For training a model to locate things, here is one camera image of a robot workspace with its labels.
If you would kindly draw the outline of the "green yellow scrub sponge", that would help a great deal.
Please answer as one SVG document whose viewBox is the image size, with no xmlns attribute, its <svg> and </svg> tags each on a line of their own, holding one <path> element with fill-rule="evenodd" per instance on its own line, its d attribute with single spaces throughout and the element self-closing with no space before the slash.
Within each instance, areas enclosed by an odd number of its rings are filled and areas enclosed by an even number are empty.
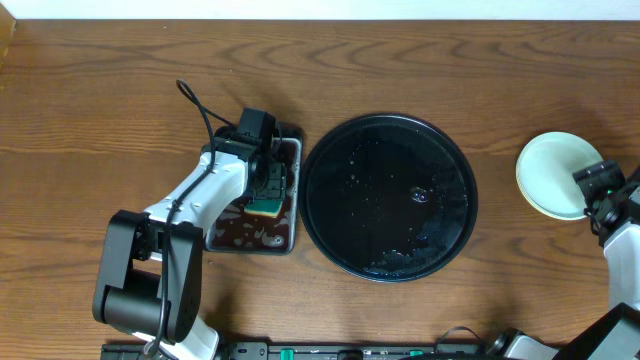
<svg viewBox="0 0 640 360">
<path fill-rule="evenodd" d="M 256 199 L 245 206 L 244 212 L 252 216 L 277 218 L 282 205 L 283 200 L 280 199 Z"/>
</svg>

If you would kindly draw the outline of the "light blue plate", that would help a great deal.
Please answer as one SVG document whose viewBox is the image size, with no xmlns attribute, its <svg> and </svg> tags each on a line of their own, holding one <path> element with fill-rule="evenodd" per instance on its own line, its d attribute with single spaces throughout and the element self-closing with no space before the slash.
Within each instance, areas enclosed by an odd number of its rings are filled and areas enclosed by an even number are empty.
<svg viewBox="0 0 640 360">
<path fill-rule="evenodd" d="M 585 200 L 572 174 L 602 161 L 600 153 L 581 137 L 547 132 L 530 140 L 521 151 L 516 179 L 546 210 L 584 214 Z"/>
</svg>

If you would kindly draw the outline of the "yellow plate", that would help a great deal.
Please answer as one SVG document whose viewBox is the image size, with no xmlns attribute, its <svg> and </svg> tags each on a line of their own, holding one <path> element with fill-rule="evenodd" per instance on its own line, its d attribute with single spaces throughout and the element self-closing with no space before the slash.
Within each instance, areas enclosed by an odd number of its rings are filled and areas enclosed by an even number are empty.
<svg viewBox="0 0 640 360">
<path fill-rule="evenodd" d="M 535 210 L 537 210 L 538 212 L 557 219 L 557 220 L 562 220 L 562 221 L 577 221 L 577 220 L 582 220 L 585 219 L 587 216 L 584 215 L 583 213 L 570 213 L 570 214 L 557 214 L 554 212 L 550 212 L 548 210 L 546 210 L 545 208 L 539 206 L 527 193 L 526 189 L 524 188 L 524 186 L 518 181 L 517 182 L 518 188 L 521 192 L 521 195 L 523 196 L 523 198 L 527 201 L 527 203 L 529 205 L 531 205 Z"/>
</svg>

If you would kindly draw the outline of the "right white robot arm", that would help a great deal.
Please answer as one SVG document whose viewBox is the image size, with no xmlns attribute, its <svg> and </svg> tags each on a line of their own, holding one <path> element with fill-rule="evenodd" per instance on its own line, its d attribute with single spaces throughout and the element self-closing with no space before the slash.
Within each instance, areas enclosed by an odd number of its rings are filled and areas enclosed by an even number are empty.
<svg viewBox="0 0 640 360">
<path fill-rule="evenodd" d="M 502 333 L 486 353 L 502 359 L 632 360 L 639 357 L 639 172 L 626 177 L 615 161 L 573 174 L 585 215 L 609 271 L 611 309 L 566 346 L 544 345 L 519 330 Z"/>
</svg>

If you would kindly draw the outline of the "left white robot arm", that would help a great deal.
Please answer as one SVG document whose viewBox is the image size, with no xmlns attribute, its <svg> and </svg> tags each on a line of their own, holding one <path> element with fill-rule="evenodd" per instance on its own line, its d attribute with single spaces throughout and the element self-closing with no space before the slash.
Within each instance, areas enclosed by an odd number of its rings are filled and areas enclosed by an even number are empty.
<svg viewBox="0 0 640 360">
<path fill-rule="evenodd" d="M 158 203 L 114 214 L 92 304 L 95 320 L 144 340 L 147 358 L 214 358 L 219 335 L 198 314 L 205 246 L 239 199 L 260 204 L 258 216 L 281 214 L 289 171 L 277 157 L 281 146 L 218 138 Z"/>
</svg>

